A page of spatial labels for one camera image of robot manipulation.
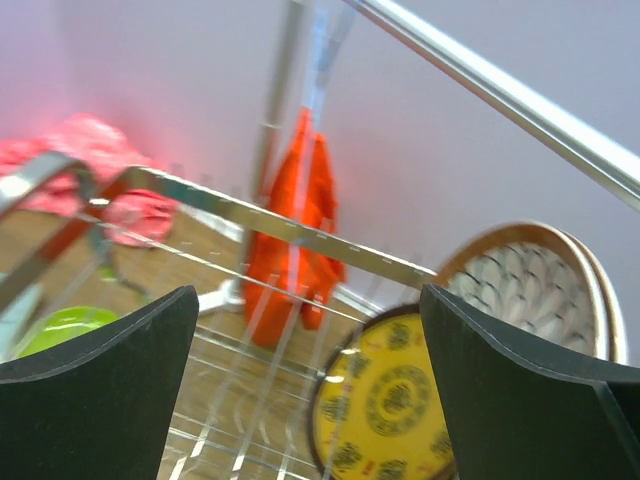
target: yellow decorative plate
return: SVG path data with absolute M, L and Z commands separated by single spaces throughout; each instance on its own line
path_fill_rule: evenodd
M 334 480 L 451 478 L 418 305 L 389 310 L 354 336 L 331 356 L 312 396 L 309 445 L 319 470 Z

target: light purple wall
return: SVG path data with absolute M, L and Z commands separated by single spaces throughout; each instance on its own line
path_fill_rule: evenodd
M 121 126 L 165 165 L 246 190 L 285 0 L 57 0 L 55 15 L 48 2 L 13 3 L 21 6 L 1 7 L 0 22 L 21 41 L 0 55 L 30 61 L 0 73 L 2 134 L 56 119 L 71 92 L 76 108 Z M 638 2 L 401 3 L 640 153 Z M 299 88 L 288 124 L 298 99 Z M 640 361 L 640 215 L 364 19 L 339 59 L 323 125 L 344 236 L 419 252 L 435 268 L 496 223 L 533 218 L 569 230 L 611 275 Z M 354 272 L 356 290 L 366 283 Z

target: orange cloth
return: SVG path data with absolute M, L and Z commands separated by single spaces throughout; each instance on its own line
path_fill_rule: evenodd
M 304 108 L 294 142 L 273 183 L 267 208 L 304 225 L 334 233 L 337 202 L 329 152 L 325 137 L 308 132 L 310 128 L 311 111 Z M 306 146 L 312 143 L 308 141 L 309 133 L 314 140 L 312 155 L 305 152 Z M 298 203 L 302 207 L 299 217 L 296 214 L 296 195 L 304 195 L 302 202 Z M 333 259 L 256 233 L 249 253 L 247 275 L 271 284 L 272 274 L 278 275 L 274 284 L 276 288 L 326 305 L 336 284 L 345 280 L 345 267 Z M 290 296 L 275 291 L 265 292 L 265 289 L 261 285 L 244 282 L 246 321 L 250 328 L 251 322 L 256 322 L 252 340 L 263 347 L 278 343 L 295 304 Z M 317 330 L 322 324 L 323 311 L 317 307 L 305 303 L 300 314 L 306 329 Z

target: lime green plate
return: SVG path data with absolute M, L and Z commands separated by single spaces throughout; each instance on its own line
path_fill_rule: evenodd
M 93 307 L 71 307 L 58 310 L 51 314 L 43 329 L 20 352 L 18 358 L 54 347 L 117 319 L 118 316 L 115 313 Z

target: chrome rod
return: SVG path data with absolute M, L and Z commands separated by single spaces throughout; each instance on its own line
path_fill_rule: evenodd
M 81 204 L 92 200 L 96 182 L 91 169 L 85 162 L 60 152 L 43 152 L 12 174 L 0 178 L 0 222 L 15 211 L 24 200 L 44 188 L 50 180 L 63 174 L 71 174 L 75 177 Z M 104 230 L 99 226 L 90 227 L 84 229 L 83 233 L 88 230 L 91 248 L 99 258 L 105 274 L 115 275 L 111 244 Z M 24 275 L 16 274 L 11 282 L 1 283 L 0 312 L 3 312 L 29 285 L 36 271 L 44 271 L 48 268 L 48 262 L 33 256 L 27 258 L 25 263 L 31 267 L 23 270 Z
M 24 172 L 32 171 L 32 164 L 37 166 L 39 163 L 38 159 L 34 159 L 8 178 L 24 178 Z M 296 244 L 409 287 L 421 288 L 435 277 L 432 270 L 302 225 L 251 203 L 160 170 L 133 166 L 96 192 L 95 197 L 85 203 L 78 215 L 68 219 L 0 281 L 0 311 L 43 274 L 70 245 L 95 226 L 87 220 L 87 216 L 102 220 L 105 208 L 112 201 L 124 192 L 136 189 L 151 190 L 247 229 Z
M 287 2 L 284 34 L 278 51 L 278 60 L 268 98 L 266 119 L 262 124 L 252 172 L 251 200 L 257 205 L 263 203 L 262 199 L 266 193 L 264 180 L 278 146 L 278 134 L 282 127 L 281 123 L 287 94 L 291 86 L 296 47 L 300 43 L 303 33 L 302 26 L 304 24 L 306 2 L 301 0 L 287 0 Z M 243 234 L 238 259 L 240 266 L 246 264 L 252 237 L 253 232 L 250 230 L 246 230 Z
M 640 211 L 640 158 L 390 0 L 344 0 Z

